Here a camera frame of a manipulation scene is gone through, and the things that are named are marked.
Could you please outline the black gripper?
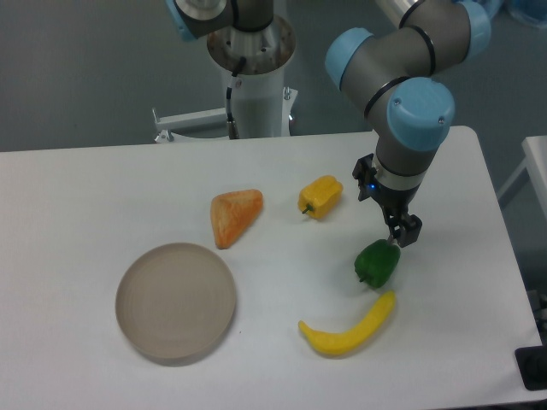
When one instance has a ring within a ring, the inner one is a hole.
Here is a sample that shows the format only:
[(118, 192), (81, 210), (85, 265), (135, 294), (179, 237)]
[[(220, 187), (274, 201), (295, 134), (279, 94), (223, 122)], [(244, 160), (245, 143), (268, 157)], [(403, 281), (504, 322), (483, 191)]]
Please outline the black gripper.
[(418, 185), (411, 178), (387, 172), (375, 161), (374, 155), (360, 158), (352, 172), (359, 187), (359, 201), (372, 198), (379, 204), (388, 226), (388, 243), (407, 247), (415, 243), (422, 228), (421, 219), (409, 214)]

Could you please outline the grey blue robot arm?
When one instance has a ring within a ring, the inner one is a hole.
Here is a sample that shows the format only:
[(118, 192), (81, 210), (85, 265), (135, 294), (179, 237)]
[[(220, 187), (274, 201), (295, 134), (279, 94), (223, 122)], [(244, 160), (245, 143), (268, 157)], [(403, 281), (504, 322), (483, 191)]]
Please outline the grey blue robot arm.
[[(330, 45), (326, 71), (375, 130), (374, 152), (357, 161), (361, 200), (374, 199), (389, 237), (414, 243), (421, 220), (409, 212), (455, 114), (450, 91), (433, 79), (469, 60), (490, 42), (491, 23), (473, 1), (382, 1), (395, 31), (376, 37), (352, 28)], [(294, 55), (291, 26), (270, 1), (170, 1), (168, 12), (185, 41), (205, 38), (222, 71), (229, 138), (277, 137), (280, 78)]]

